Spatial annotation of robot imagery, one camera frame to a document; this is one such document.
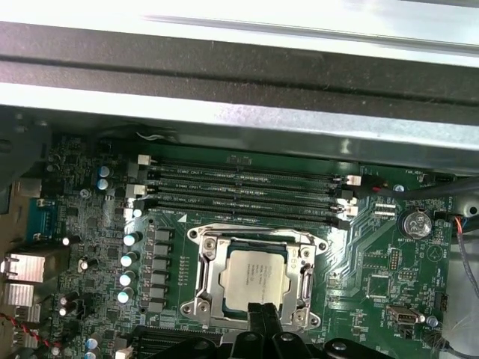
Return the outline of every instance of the integrated circuit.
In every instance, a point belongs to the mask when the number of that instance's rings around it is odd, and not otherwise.
[[[118,248],[108,248],[107,250],[107,256],[108,258],[111,258],[111,259],[117,259],[118,258]]]
[[[279,308],[290,288],[285,269],[280,254],[232,251],[219,281],[225,288],[226,308],[247,312],[250,302],[273,303]]]

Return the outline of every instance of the capacitor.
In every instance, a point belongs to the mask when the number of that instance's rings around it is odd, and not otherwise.
[[[92,350],[89,350],[84,356],[84,359],[100,359],[101,358],[101,351],[100,348],[95,348]]]
[[[111,173],[110,169],[106,166],[102,166],[98,168],[98,176],[100,177],[108,177],[110,173]]]
[[[129,286],[136,279],[136,274],[133,271],[125,271],[120,276],[121,286]]]
[[[72,313],[77,307],[78,303],[76,301],[69,301],[58,310],[58,314],[60,314],[60,316],[66,316],[68,313]]]
[[[433,231],[431,217],[421,209],[408,209],[398,220],[400,232],[410,239],[423,239]]]
[[[106,189],[108,189],[108,187],[110,186],[110,184],[108,183],[108,181],[104,178],[102,179],[99,179],[98,182],[97,182],[97,188],[100,190],[100,191],[105,191]]]
[[[143,212],[141,211],[141,209],[133,210],[133,217],[138,218],[138,217],[141,217],[141,215],[143,215]]]
[[[123,243],[128,247],[131,247],[136,242],[139,242],[142,238],[142,234],[140,232],[131,232],[123,237]]]
[[[435,316],[428,316],[426,319],[426,324],[431,328],[435,328],[439,325],[439,320]]]
[[[60,305],[62,307],[66,306],[68,303],[71,301],[75,301],[80,297],[80,293],[78,293],[76,290],[73,290],[70,293],[65,294],[63,297],[60,298]]]
[[[68,245],[77,245],[81,241],[82,239],[80,238],[80,236],[68,236],[68,237],[63,237],[63,239],[61,240],[61,243],[63,243],[63,245],[68,246]]]
[[[129,286],[127,288],[123,288],[121,292],[118,293],[118,301],[122,304],[128,303],[133,299],[135,292]]]
[[[54,357],[57,357],[57,356],[59,356],[59,355],[61,354],[61,350],[60,350],[59,347],[54,346],[54,347],[52,348],[52,350],[50,350],[50,353],[52,353],[52,355],[53,355]]]
[[[120,264],[127,268],[130,267],[134,262],[138,260],[138,254],[135,252],[128,252],[124,256],[121,257],[120,259]]]
[[[93,333],[85,342],[85,347],[87,350],[94,350],[100,346],[102,342],[102,336],[100,333]]]
[[[59,161],[61,161],[61,157],[57,153],[48,156],[48,162],[59,162]]]
[[[98,259],[97,258],[92,258],[90,260],[84,260],[82,263],[80,263],[80,268],[82,271],[86,271],[87,269],[93,268],[98,266]]]

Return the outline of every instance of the cable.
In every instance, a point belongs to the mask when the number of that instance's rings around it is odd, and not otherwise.
[[[433,185],[403,192],[380,187],[373,188],[373,191],[380,196],[396,198],[398,200],[426,200],[429,198],[450,197],[477,190],[479,190],[479,177],[463,178],[444,185]]]
[[[28,328],[25,324],[23,324],[23,323],[21,323],[21,322],[18,322],[18,321],[17,321],[15,318],[13,318],[12,316],[8,316],[7,314],[0,312],[0,319],[6,319],[6,320],[8,320],[10,323],[12,323],[12,325],[13,325],[14,327],[19,328],[19,329],[22,329],[23,333],[28,334],[30,337],[35,338],[36,341],[45,344],[45,346],[47,346],[48,348],[52,348],[53,346],[61,347],[61,343],[60,343],[60,342],[50,342],[50,341],[48,341],[47,339],[43,339],[40,335],[38,335],[37,333],[33,332],[33,331],[32,331],[30,328]]]
[[[447,352],[461,359],[479,359],[479,356],[468,355],[455,350],[449,343],[449,340],[446,340],[442,336],[440,331],[426,331],[422,340],[433,350],[437,350],[438,352]]]
[[[461,258],[463,259],[464,269],[466,270],[466,275],[471,281],[472,287],[474,288],[476,296],[479,299],[479,285],[474,277],[474,274],[472,274],[471,266],[469,265],[469,260],[467,258],[466,247],[464,245],[463,226],[459,217],[454,217],[454,220],[457,223],[457,244],[459,245],[459,252],[461,254]]]
[[[445,351],[447,353],[449,353],[449,354],[451,354],[455,357],[461,358],[461,359],[479,359],[479,356],[477,356],[477,355],[464,354],[464,353],[458,352],[457,350],[454,350],[453,348],[446,349]]]

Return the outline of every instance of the motherboard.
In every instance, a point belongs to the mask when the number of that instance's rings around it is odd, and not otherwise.
[[[41,301],[63,343],[45,356],[147,358],[198,333],[245,330],[248,303],[271,302],[318,345],[340,337],[437,358],[424,337],[448,306],[454,199],[356,191],[378,179],[408,191],[454,177],[59,136],[26,233],[33,246],[63,246],[67,261]]]

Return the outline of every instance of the chip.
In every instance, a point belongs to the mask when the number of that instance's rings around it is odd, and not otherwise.
[[[67,208],[67,215],[72,215],[73,217],[78,217],[78,208],[68,207]]]
[[[107,340],[111,340],[115,337],[115,331],[105,331],[103,337]]]
[[[90,217],[87,219],[87,226],[88,227],[96,227],[97,226],[97,219],[95,217]]]
[[[258,251],[233,251],[220,277],[225,288],[225,305],[230,310],[248,311],[248,303],[273,303],[277,308],[290,286],[285,276],[284,257]]]
[[[106,255],[108,258],[111,258],[112,260],[118,258],[118,248],[108,248],[106,251]]]
[[[108,312],[106,312],[106,317],[112,322],[116,322],[119,316],[120,314],[116,310],[109,310]]]
[[[95,280],[94,279],[86,279],[85,280],[85,286],[87,288],[94,288],[96,286]]]

